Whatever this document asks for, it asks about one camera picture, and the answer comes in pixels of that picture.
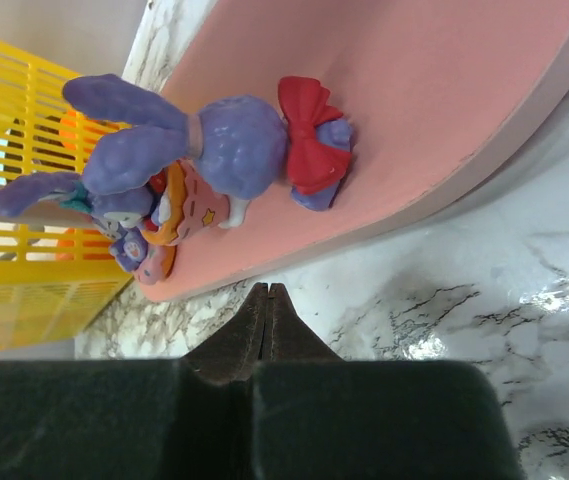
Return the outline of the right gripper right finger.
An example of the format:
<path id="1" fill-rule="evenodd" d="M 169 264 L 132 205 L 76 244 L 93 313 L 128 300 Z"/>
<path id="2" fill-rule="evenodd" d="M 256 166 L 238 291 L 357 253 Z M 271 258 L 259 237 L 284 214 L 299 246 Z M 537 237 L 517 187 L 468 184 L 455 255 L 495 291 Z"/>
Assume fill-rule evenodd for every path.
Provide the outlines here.
<path id="1" fill-rule="evenodd" d="M 452 360 L 261 361 L 255 479 L 521 479 L 497 394 Z"/>

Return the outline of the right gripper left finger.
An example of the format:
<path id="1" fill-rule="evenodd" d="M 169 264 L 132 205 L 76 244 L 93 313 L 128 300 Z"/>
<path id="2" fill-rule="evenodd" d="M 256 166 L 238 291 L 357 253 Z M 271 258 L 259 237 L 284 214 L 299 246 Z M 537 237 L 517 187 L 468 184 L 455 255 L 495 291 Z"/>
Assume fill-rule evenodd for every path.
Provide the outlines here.
<path id="1" fill-rule="evenodd" d="M 248 479 L 248 377 L 268 288 L 182 358 L 0 361 L 0 479 Z"/>

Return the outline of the purple bunny donut toy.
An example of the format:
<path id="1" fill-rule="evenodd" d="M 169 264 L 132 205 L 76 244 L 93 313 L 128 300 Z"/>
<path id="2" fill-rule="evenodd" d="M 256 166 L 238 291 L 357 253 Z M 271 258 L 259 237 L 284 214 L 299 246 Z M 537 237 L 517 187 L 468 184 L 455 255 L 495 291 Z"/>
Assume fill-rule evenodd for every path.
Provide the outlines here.
<path id="1" fill-rule="evenodd" d="M 118 265 L 143 285 L 154 285 L 168 278 L 176 258 L 175 246 L 147 242 L 138 228 L 118 227 L 105 236 L 112 241 L 108 250 Z"/>

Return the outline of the purple bunny cup toy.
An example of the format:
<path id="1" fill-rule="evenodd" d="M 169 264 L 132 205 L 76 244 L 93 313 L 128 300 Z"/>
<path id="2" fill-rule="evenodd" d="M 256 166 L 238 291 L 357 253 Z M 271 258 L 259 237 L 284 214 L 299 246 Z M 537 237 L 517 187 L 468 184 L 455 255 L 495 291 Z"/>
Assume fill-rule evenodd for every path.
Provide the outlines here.
<path id="1" fill-rule="evenodd" d="M 39 203 L 87 215 L 104 233 L 138 228 L 148 243 L 174 246 L 202 229 L 242 224 L 250 202 L 219 193 L 189 160 L 177 160 L 141 185 L 116 193 L 88 189 L 75 172 L 36 172 L 0 188 L 0 217 L 17 218 Z"/>

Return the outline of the small purple bunny toy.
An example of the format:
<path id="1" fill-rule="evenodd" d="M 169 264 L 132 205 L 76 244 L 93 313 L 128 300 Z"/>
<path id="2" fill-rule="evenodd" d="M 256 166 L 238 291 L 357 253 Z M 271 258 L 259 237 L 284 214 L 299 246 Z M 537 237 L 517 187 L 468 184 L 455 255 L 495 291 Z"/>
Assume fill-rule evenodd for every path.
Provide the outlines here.
<path id="1" fill-rule="evenodd" d="M 125 126 L 98 141 L 83 171 L 95 194 L 141 187 L 186 157 L 217 193 L 249 201 L 285 177 L 300 205 L 323 211 L 353 159 L 353 129 L 314 78 L 281 78 L 277 107 L 237 95 L 192 116 L 114 74 L 72 79 L 62 96 L 93 120 Z"/>

